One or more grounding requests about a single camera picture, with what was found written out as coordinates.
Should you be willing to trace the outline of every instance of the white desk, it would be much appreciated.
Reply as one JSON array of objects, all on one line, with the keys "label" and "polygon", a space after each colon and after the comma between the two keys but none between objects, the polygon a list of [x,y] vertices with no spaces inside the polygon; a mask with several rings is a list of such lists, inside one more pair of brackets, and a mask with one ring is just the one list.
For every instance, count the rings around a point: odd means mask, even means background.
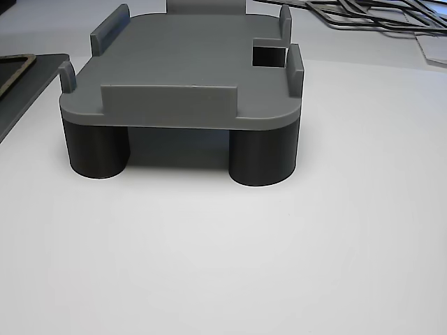
[{"label": "white desk", "polygon": [[[19,0],[0,53],[80,70],[121,1],[92,2]],[[274,186],[233,182],[206,131],[133,132],[121,175],[82,178],[48,87],[0,144],[0,334],[447,333],[447,74],[414,39],[293,16],[298,168]]]}]

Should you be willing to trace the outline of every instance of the black cylindrical leg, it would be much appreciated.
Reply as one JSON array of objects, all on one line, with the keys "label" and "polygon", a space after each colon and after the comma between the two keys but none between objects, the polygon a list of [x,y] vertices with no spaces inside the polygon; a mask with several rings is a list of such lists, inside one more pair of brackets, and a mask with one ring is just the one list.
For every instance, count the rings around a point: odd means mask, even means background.
[{"label": "black cylindrical leg", "polygon": [[78,174],[104,179],[124,170],[131,154],[127,127],[80,126],[62,121],[70,164]]},{"label": "black cylindrical leg", "polygon": [[300,120],[272,131],[231,131],[231,178],[248,186],[279,183],[295,170]]}]

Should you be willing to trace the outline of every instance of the square hole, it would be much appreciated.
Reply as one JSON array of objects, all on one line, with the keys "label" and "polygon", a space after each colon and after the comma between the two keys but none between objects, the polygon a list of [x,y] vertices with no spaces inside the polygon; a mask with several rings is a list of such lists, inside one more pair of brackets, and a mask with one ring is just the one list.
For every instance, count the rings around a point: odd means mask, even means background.
[{"label": "square hole", "polygon": [[285,68],[286,48],[253,47],[253,66]]}]

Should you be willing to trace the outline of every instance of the gray plastic part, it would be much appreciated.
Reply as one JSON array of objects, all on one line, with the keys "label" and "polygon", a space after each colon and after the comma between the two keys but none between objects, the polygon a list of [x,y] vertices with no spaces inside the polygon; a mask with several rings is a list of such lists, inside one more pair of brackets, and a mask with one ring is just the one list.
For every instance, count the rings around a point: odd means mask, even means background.
[{"label": "gray plastic part", "polygon": [[[248,131],[297,121],[304,69],[290,44],[290,10],[241,15],[242,3],[245,9],[244,1],[225,1],[235,12],[217,15],[208,7],[223,1],[168,0],[167,14],[132,17],[117,35],[128,13],[120,6],[92,34],[99,45],[93,50],[92,43],[92,54],[101,56],[61,95],[62,117],[83,126]],[[183,15],[173,15],[177,10]],[[289,46],[286,68],[253,66],[255,47]]]},{"label": "gray plastic part", "polygon": [[282,6],[279,13],[280,38],[254,38],[254,47],[285,47],[291,44],[292,37],[292,15],[288,6]]},{"label": "gray plastic part", "polygon": [[245,0],[166,0],[168,14],[245,14]]},{"label": "gray plastic part", "polygon": [[287,80],[291,96],[302,98],[302,84],[305,79],[305,68],[302,65],[300,47],[292,44],[287,54]]},{"label": "gray plastic part", "polygon": [[70,61],[65,61],[59,67],[62,93],[71,93],[76,89],[75,69]]},{"label": "gray plastic part", "polygon": [[130,21],[129,7],[122,4],[90,34],[91,55],[101,56]]}]

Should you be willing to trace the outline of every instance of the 3d printed stand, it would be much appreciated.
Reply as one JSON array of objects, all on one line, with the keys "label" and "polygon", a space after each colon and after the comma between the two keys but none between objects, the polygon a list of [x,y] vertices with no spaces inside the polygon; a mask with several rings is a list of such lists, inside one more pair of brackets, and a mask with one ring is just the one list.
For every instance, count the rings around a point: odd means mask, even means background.
[{"label": "3d printed stand", "polygon": [[304,69],[280,17],[246,15],[245,0],[167,0],[166,14],[130,18],[121,5],[91,34],[93,57],[60,68],[72,168],[119,174],[127,127],[230,130],[231,177],[275,184],[295,169]]}]

